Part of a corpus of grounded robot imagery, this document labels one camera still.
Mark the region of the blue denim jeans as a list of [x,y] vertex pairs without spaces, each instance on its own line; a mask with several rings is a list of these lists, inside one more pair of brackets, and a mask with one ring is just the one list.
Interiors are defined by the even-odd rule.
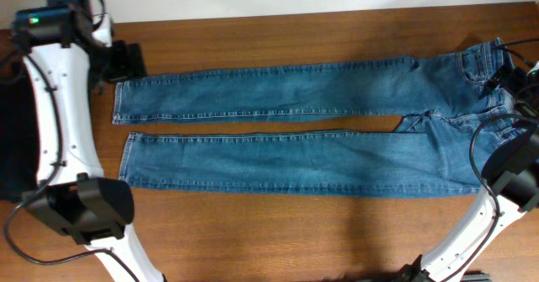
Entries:
[[305,122],[398,115],[389,133],[130,133],[119,177],[146,189],[433,198],[475,194],[473,168],[519,131],[488,80],[512,67],[498,40],[427,59],[167,74],[115,89],[117,125]]

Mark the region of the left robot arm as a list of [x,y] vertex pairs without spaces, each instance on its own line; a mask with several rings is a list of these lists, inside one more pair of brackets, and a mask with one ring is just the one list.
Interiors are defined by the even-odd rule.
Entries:
[[39,134],[35,190],[21,208],[96,256],[116,281],[162,281],[133,226],[126,182],[106,178],[96,151],[90,92],[103,83],[143,77],[141,47],[114,37],[106,11],[93,0],[47,0],[20,10],[13,43],[34,92]]

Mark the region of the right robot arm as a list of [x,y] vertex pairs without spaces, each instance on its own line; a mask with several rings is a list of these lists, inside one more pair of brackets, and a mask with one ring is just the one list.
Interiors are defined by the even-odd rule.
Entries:
[[[538,65],[529,66],[528,72],[518,67],[494,74],[494,86],[509,90],[518,112],[497,114],[472,135],[469,160],[482,185],[472,206],[440,244],[404,265],[394,281],[490,281],[490,275],[469,274],[468,268],[507,226],[538,208]],[[479,169],[474,155],[478,136],[499,120],[525,131],[498,147]]]

